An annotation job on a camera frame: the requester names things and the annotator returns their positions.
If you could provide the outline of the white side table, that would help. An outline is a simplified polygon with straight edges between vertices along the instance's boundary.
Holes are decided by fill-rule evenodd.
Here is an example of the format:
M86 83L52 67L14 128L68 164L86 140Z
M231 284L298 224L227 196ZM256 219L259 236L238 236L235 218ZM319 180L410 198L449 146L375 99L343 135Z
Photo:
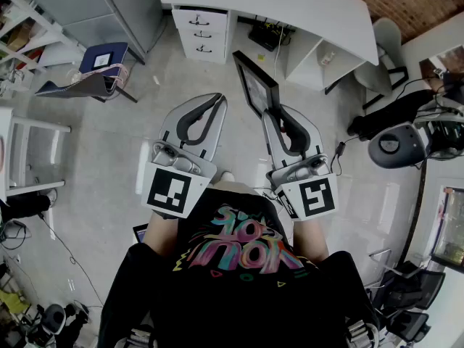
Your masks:
M11 107L0 107L0 200L30 192L55 189L64 180L26 184L27 153L31 128L70 133L71 127L13 115Z

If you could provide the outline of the black picture frame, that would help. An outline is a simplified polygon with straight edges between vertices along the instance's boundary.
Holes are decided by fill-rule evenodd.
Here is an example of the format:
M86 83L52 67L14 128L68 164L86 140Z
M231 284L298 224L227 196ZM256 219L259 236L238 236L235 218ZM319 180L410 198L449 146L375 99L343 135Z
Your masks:
M246 102L253 112L258 118L267 109L273 115L277 113L281 108L278 83L243 52L235 51L232 56Z

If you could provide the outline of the white chair black legs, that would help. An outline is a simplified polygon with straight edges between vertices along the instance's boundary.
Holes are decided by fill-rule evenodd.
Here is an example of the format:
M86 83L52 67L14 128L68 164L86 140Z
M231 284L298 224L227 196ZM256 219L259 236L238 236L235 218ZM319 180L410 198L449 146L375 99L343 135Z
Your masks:
M354 70L356 81L366 89L367 99L362 106L367 109L385 96L391 96L393 90L409 80L409 74L403 60L402 39L399 27L389 18L382 17L373 24L378 53L378 64L365 62Z

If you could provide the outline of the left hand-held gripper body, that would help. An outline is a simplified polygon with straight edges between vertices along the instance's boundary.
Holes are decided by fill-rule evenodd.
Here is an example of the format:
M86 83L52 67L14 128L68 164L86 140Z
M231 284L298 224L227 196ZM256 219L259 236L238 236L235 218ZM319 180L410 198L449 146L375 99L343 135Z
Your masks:
M212 162L157 140L145 164L141 204L161 216L187 218L216 172Z

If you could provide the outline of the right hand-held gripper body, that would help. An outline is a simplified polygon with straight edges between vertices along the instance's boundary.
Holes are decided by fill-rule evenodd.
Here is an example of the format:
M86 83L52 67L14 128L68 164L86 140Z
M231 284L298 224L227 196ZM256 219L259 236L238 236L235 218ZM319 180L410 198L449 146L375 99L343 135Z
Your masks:
M318 218L339 208L336 175L325 154L267 173L279 202L293 221Z

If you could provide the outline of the white drawer unit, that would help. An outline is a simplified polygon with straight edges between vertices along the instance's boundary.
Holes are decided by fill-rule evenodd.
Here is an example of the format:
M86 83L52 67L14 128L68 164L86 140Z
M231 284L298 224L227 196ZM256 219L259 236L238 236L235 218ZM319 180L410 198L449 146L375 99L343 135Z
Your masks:
M175 5L172 16L187 58L225 63L227 10Z

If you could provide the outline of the person's left forearm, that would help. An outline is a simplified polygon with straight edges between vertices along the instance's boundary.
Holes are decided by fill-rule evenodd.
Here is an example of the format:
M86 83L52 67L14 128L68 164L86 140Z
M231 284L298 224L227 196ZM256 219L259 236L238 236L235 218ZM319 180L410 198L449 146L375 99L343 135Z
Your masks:
M143 242L162 257L169 257L175 250L178 236L178 219L163 219L152 213Z

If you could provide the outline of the grey round machine base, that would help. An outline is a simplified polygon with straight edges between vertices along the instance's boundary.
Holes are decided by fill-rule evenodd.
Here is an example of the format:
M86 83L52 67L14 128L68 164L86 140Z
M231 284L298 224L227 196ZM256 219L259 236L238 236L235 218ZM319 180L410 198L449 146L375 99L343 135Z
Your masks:
M426 158L426 148L417 128L409 122L387 128L368 144L371 160L384 169L408 167Z

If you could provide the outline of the white storage shelf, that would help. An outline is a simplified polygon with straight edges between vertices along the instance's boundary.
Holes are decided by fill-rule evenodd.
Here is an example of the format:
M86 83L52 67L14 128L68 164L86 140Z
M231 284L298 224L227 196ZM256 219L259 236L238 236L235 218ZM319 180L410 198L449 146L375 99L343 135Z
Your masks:
M0 0L0 92L27 91L36 72L75 64L84 51L34 0Z

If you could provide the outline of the black router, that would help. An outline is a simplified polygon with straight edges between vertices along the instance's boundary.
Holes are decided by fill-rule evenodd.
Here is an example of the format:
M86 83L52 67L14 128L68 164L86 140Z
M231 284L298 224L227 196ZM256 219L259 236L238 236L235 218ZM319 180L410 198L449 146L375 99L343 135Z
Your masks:
M287 26L284 27L273 23L257 22L253 24L248 34L248 39L269 52L273 52L279 45L289 45L291 41L290 35L293 32L294 30Z

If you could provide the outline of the black printed t-shirt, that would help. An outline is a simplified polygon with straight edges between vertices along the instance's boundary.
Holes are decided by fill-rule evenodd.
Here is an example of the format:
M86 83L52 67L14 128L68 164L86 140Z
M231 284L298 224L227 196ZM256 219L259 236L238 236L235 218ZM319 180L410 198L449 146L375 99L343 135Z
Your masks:
M378 325L351 254L312 263L293 244L269 200L207 188L169 257L128 249L97 348L123 348L145 320L158 348L348 348L350 326Z

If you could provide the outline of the black office chair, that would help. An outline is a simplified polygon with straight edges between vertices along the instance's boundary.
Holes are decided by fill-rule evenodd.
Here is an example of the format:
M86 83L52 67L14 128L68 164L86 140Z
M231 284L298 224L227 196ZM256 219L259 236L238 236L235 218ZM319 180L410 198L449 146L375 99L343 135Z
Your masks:
M378 310L427 310L438 295L446 277L444 272L430 271L406 261L388 270L373 299Z

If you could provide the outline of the glass tank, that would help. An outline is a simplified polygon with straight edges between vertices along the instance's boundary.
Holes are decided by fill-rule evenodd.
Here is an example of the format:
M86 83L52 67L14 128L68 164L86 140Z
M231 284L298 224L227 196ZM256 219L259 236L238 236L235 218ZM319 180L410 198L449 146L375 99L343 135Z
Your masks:
M431 258L464 274L464 188L445 186Z

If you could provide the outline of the person's right forearm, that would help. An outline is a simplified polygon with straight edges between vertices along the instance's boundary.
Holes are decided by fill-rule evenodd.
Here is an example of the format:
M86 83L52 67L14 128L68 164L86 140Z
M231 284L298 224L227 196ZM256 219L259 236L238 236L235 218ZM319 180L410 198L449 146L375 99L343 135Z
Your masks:
M312 263L322 262L329 256L323 229L316 219L294 222L293 242L295 252Z

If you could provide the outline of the grey metal cabinet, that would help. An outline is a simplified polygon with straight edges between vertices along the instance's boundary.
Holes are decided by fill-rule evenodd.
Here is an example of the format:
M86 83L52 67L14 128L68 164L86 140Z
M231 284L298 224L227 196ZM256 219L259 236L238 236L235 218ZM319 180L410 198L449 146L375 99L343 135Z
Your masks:
M34 0L84 47L126 42L144 59L161 33L160 0Z

